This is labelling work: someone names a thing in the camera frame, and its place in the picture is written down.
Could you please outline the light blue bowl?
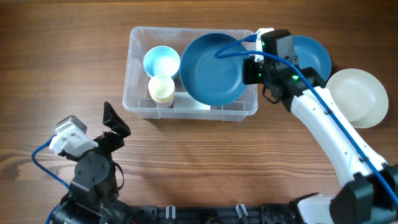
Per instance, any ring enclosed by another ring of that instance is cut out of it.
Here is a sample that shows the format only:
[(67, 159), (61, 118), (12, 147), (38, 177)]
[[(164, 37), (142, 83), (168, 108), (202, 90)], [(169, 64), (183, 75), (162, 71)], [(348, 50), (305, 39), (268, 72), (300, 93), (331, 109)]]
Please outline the light blue bowl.
[(149, 77), (165, 75), (176, 79), (180, 69), (180, 56), (171, 47), (156, 46), (145, 54), (143, 67)]

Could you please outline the dark blue plate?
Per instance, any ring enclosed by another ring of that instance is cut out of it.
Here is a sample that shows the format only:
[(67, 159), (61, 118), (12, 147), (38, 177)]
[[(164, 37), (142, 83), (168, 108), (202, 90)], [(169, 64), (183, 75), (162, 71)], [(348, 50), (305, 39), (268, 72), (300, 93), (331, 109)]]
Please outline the dark blue plate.
[(316, 40), (307, 36), (294, 35), (293, 38), (295, 53), (299, 60), (299, 67), (312, 67), (324, 81), (327, 81), (331, 73), (332, 63), (326, 48)]
[(243, 83), (245, 55), (216, 58), (223, 47), (236, 42), (227, 34), (210, 33), (195, 39), (180, 62), (182, 85), (192, 98), (210, 106), (227, 105), (246, 91)]

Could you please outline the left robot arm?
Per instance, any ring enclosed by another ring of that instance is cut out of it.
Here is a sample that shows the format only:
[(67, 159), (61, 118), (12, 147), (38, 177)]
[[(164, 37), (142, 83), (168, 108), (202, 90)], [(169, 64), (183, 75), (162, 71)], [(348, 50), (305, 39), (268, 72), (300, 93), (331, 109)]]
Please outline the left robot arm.
[(120, 165), (112, 153), (124, 146), (131, 133), (110, 103), (104, 103), (103, 124), (108, 132), (95, 139), (86, 135), (86, 126), (69, 116), (57, 124), (50, 150), (76, 163), (69, 190), (54, 210), (53, 223), (131, 223), (132, 208), (120, 201), (122, 185), (117, 183)]

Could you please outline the cream beige plate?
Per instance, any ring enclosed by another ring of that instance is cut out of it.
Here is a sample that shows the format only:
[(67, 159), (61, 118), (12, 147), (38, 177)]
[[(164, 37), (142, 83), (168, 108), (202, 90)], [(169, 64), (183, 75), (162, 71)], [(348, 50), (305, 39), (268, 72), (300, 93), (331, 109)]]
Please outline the cream beige plate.
[(389, 109), (382, 83), (364, 70), (347, 68), (336, 72), (326, 84), (344, 117), (355, 128), (379, 124)]

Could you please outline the pink cup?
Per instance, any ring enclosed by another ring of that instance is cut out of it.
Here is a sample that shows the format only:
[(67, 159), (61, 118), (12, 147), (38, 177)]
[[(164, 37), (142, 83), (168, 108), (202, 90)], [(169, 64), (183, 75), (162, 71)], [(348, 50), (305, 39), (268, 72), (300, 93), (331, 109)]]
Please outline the pink cup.
[(172, 108), (174, 105), (174, 99), (170, 101), (155, 101), (158, 108)]

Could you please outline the cream pale yellow cup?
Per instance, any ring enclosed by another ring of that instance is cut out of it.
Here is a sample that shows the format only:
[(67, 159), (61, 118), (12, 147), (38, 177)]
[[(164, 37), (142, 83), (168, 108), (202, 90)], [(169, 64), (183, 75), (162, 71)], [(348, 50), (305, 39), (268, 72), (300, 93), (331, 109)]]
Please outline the cream pale yellow cup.
[(155, 99), (163, 100), (171, 97), (175, 93), (174, 80), (165, 75), (156, 75), (149, 80), (148, 91)]

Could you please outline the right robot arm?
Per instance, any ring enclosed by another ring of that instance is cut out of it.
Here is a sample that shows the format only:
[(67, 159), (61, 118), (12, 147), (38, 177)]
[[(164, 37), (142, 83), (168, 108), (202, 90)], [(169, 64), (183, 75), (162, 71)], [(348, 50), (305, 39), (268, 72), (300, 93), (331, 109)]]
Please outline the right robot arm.
[(332, 163), (341, 190), (292, 202), (299, 223), (392, 223), (397, 220), (397, 167), (374, 152), (350, 125), (314, 68), (300, 68), (287, 30), (260, 29), (243, 62), (243, 82), (269, 90), (312, 133)]

